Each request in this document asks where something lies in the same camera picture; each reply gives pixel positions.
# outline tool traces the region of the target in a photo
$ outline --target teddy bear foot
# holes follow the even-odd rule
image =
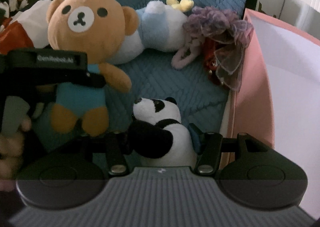
[[[76,125],[78,117],[69,109],[55,104],[51,111],[51,126],[61,134],[70,133]]]
[[[82,118],[82,129],[92,137],[105,133],[109,127],[109,115],[106,107],[86,112]]]

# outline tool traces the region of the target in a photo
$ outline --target light blue plush toy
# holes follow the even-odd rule
[[[145,8],[136,12],[140,19],[137,31],[126,36],[120,50],[107,60],[108,63],[127,63],[147,48],[175,52],[184,46],[185,33],[182,25],[187,16],[182,11],[161,1],[150,1]]]

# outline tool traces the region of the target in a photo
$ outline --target plush toy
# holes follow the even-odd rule
[[[174,9],[178,9],[182,12],[187,12],[192,10],[193,6],[195,5],[193,0],[167,0],[167,5],[173,7]]]
[[[140,98],[133,105],[128,140],[143,166],[196,166],[197,155],[174,98]]]
[[[106,63],[119,50],[125,36],[132,35],[139,18],[134,9],[116,0],[53,0],[47,12],[48,39],[53,49],[86,52],[88,70],[102,74],[112,88],[127,93],[130,78]],[[104,89],[62,83],[57,88],[51,125],[59,133],[71,132],[78,119],[91,136],[109,125]]]
[[[175,52],[184,46],[182,25],[187,21],[187,16],[182,11],[161,1],[150,1],[136,13],[140,20],[137,31],[125,38],[120,50],[107,62],[114,65],[127,63],[147,48]]]

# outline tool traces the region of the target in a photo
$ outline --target gray ribbed surface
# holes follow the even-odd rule
[[[31,207],[11,219],[16,227],[309,227],[298,207],[256,212],[227,199],[210,178],[188,168],[136,168],[113,178],[88,204],[65,211]]]

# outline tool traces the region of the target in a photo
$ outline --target brown teddy bear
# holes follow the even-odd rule
[[[116,0],[53,0],[47,22],[53,49],[86,52],[89,72],[102,74],[108,85],[122,93],[130,91],[130,78],[105,60],[116,54],[125,36],[137,30],[139,17],[134,9]],[[98,136],[109,126],[105,102],[103,88],[60,84],[51,125],[59,133],[69,133],[82,119],[82,129]]]

